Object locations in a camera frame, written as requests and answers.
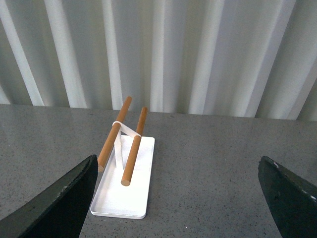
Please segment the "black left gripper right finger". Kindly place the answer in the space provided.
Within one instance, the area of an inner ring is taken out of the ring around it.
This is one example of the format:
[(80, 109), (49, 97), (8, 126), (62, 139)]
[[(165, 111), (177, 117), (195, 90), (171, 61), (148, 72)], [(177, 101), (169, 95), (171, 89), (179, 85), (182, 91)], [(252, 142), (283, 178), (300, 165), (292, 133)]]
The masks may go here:
[(317, 187), (267, 156), (258, 167), (259, 182), (283, 238), (317, 236)]

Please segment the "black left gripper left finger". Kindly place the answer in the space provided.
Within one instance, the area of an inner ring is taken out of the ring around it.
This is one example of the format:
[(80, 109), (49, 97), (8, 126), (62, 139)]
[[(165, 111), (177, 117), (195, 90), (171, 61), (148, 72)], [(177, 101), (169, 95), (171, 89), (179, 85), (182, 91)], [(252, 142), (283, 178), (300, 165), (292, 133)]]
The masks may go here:
[(2, 238), (77, 238), (98, 177), (91, 155), (0, 222)]

